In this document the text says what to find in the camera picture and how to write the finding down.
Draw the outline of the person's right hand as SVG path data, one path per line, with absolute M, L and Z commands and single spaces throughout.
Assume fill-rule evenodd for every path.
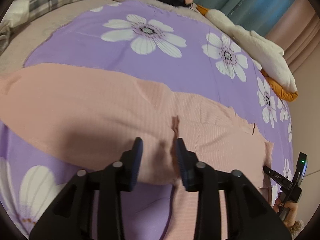
M 298 212 L 298 203 L 295 203 L 293 201 L 287 201 L 285 203 L 283 203 L 281 201 L 281 198 L 278 197 L 275 201 L 275 204 L 273 206 L 273 209 L 275 212 L 278 212 L 280 208 L 287 208 L 289 209 L 289 212 L 287 214 L 287 216 L 285 217 L 285 219 L 283 220 L 283 223 L 285 224 L 285 226 L 290 229 L 291 227 L 294 226 L 295 221 L 296 221 L 296 217 L 297 217 L 297 212 Z

